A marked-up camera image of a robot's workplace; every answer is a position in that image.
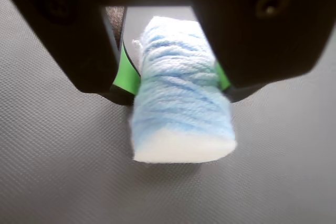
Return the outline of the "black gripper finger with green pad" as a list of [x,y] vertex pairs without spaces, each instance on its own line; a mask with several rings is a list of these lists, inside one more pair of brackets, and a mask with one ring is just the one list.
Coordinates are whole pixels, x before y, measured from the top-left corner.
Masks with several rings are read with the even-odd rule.
[[335,0],[192,0],[235,88],[260,88],[316,65],[335,23]]
[[100,0],[12,0],[71,83],[118,104],[132,105],[139,74],[123,44],[126,8],[118,25]]

